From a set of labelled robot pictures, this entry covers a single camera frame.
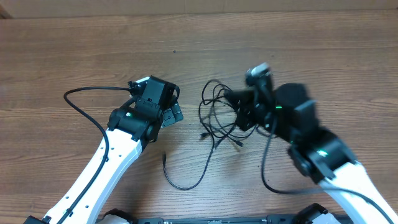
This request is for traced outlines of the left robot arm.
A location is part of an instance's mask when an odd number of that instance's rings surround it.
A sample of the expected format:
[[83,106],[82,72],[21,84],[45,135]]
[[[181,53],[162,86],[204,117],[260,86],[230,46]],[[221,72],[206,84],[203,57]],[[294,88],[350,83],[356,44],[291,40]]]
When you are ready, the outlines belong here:
[[29,216],[26,223],[95,223],[105,202],[129,166],[161,128],[183,119],[176,84],[154,76],[129,82],[130,98],[109,116],[106,128],[89,120],[103,138],[75,183],[43,218]]

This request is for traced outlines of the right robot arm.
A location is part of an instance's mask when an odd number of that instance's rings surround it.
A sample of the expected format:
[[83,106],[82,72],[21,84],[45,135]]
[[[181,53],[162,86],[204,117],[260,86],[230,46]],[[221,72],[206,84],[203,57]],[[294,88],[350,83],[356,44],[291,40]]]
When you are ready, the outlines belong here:
[[298,171],[317,184],[315,189],[278,191],[284,195],[325,192],[354,223],[397,223],[397,214],[379,193],[354,152],[320,125],[316,101],[299,83],[277,89],[251,87],[228,90],[224,97],[236,111],[238,127],[262,126],[269,137],[290,144],[288,155]]

